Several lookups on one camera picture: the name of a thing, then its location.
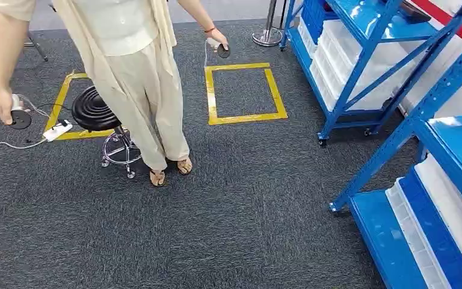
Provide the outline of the person's right hand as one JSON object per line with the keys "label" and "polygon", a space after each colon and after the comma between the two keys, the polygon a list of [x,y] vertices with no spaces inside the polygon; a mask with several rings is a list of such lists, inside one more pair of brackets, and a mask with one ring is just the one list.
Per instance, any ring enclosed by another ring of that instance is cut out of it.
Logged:
{"label": "person's right hand", "polygon": [[11,116],[12,107],[11,89],[9,87],[0,87],[0,121],[4,125],[11,125],[13,123]]}

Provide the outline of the person's left hand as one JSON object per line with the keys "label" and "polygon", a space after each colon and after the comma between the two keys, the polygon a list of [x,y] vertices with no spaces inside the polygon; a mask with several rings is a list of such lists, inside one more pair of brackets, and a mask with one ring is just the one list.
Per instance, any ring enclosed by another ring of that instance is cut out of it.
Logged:
{"label": "person's left hand", "polygon": [[205,34],[209,45],[214,51],[218,50],[219,45],[222,45],[225,51],[229,50],[229,44],[226,37],[216,27],[205,31]]}

